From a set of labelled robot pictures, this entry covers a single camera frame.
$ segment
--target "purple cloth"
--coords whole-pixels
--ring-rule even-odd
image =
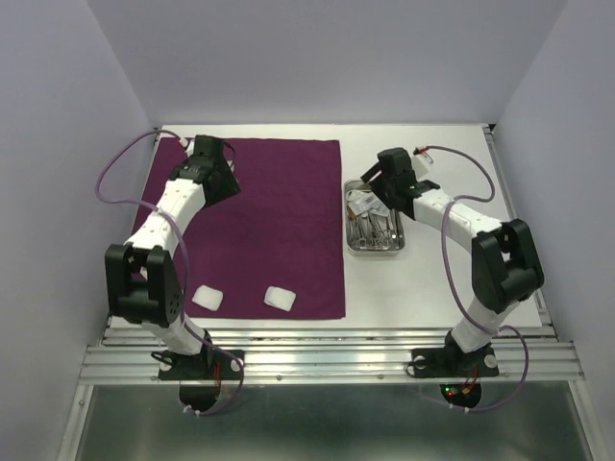
[[[200,285],[221,290],[217,312],[186,301],[193,317],[329,320],[345,316],[341,157],[337,141],[229,139],[241,192],[192,220],[188,300]],[[157,203],[169,172],[185,159],[160,141],[143,200]],[[140,209],[135,229],[149,210]],[[175,255],[184,279],[182,252]],[[290,312],[266,305],[269,286],[297,294]]]

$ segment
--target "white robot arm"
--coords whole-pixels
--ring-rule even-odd
[[[389,149],[378,154],[378,163],[361,179],[390,209],[442,231],[454,199],[434,182],[417,181],[416,166],[406,150]],[[519,302],[544,283],[529,227],[520,219],[501,222],[455,203],[449,211],[447,235],[472,256],[475,298],[468,315],[447,335],[444,348],[413,351],[413,357],[420,354],[426,359],[423,371],[415,368],[415,372],[417,377],[467,376],[468,370],[478,367],[482,376],[497,373],[481,365],[493,354],[489,346],[493,335]]]
[[[157,208],[184,233],[196,213],[239,192],[232,169],[223,156],[225,141],[197,136],[186,149],[187,159],[171,172]],[[209,334],[184,313],[184,294],[173,255],[178,237],[169,222],[153,211],[124,245],[111,245],[105,254],[110,312],[152,331],[170,352],[207,355],[202,341]],[[145,280],[135,277],[137,273]]]

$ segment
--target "white sponge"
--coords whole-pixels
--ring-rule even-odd
[[[270,286],[265,293],[265,304],[288,312],[295,302],[295,298],[297,298],[297,295],[292,291]]]
[[[201,285],[194,292],[192,302],[199,304],[205,309],[209,309],[215,312],[220,307],[223,296],[224,295],[221,291],[214,290],[213,288],[209,288],[205,285]]]

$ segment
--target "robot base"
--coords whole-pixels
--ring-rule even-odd
[[[229,351],[244,363],[245,351]],[[195,411],[208,411],[220,395],[222,381],[239,381],[241,371],[227,355],[211,350],[196,355],[181,355],[169,351],[155,352],[162,366],[158,378],[162,381],[213,381],[210,385],[188,385],[180,382],[180,402]]]
[[[498,361],[491,345],[461,357],[450,346],[438,349],[412,350],[412,362],[406,372],[417,378],[471,376],[476,369],[477,377],[500,375]]]

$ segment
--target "white wall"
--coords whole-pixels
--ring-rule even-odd
[[[89,0],[156,123],[495,122],[565,0]]]
[[[615,2],[570,0],[496,130],[555,327],[615,439]]]
[[[0,61],[0,459],[51,460],[107,313],[104,251],[134,214],[94,180],[150,123],[82,0],[3,2]],[[110,190],[140,192],[145,154]]]

